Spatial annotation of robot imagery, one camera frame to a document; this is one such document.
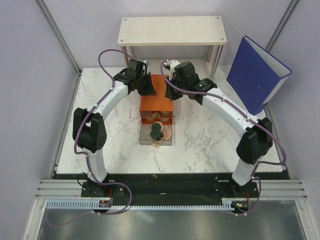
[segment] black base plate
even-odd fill
[[[258,196],[257,184],[249,182],[239,187],[232,175],[193,174],[110,174],[105,182],[126,184],[132,192],[132,206],[194,206],[222,205],[222,198],[251,198]],[[82,197],[109,197],[110,189],[88,191],[84,183]],[[111,186],[114,206],[126,205],[129,191],[120,185]]]
[[[183,176],[185,179],[215,179],[216,177],[225,178],[231,177],[232,172],[217,172],[217,173],[160,173],[158,176],[168,176],[166,179],[172,179],[173,176]],[[110,179],[143,179],[145,176],[149,176],[150,173],[109,173]],[[289,180],[289,173],[287,170],[282,172],[256,172],[255,176],[261,178],[262,180]],[[83,174],[66,174],[66,173],[57,173],[53,172],[52,179],[55,180],[85,180],[86,176]]]

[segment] red wire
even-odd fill
[[[247,202],[249,202],[249,199],[250,199],[249,192],[246,192],[246,197],[247,197],[247,199],[246,199],[246,201],[245,201],[245,203],[244,203],[244,204],[246,204]]]

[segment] shelf leg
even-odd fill
[[[205,61],[206,61],[207,63],[210,63],[210,59],[211,59],[211,54],[212,54],[212,49],[213,49],[213,48],[214,48],[213,45],[210,45],[210,46],[209,46],[208,53],[206,54],[206,59],[205,59]]]
[[[210,72],[210,77],[209,77],[209,79],[211,81],[213,81],[214,77],[215,77],[215,73],[216,73],[216,70],[217,70],[218,62],[219,62],[220,55],[221,55],[221,52],[222,52],[222,47],[223,47],[223,45],[218,45],[218,47],[216,49],[216,52],[215,52],[215,56],[214,56],[214,60],[213,60],[213,64],[212,64],[212,68],[211,68],[211,72]]]
[[[133,46],[130,46],[130,52],[131,52],[131,57],[133,57],[133,59],[136,59]]]
[[[126,54],[128,53],[128,51],[127,51],[127,47],[126,47],[126,46],[122,46],[122,47],[121,47],[121,50],[122,50],[123,52],[125,52]],[[124,55],[124,61],[125,61],[126,66],[128,67],[128,64],[129,64],[129,58],[128,58],[128,56],[127,56],[127,55]]]

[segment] metal floor panel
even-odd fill
[[[88,210],[47,209],[52,224]],[[305,240],[294,201],[261,201],[248,216],[207,210],[132,210],[42,223],[39,240]]]

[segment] small wooden shelf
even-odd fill
[[[225,45],[221,16],[124,17],[120,46]]]

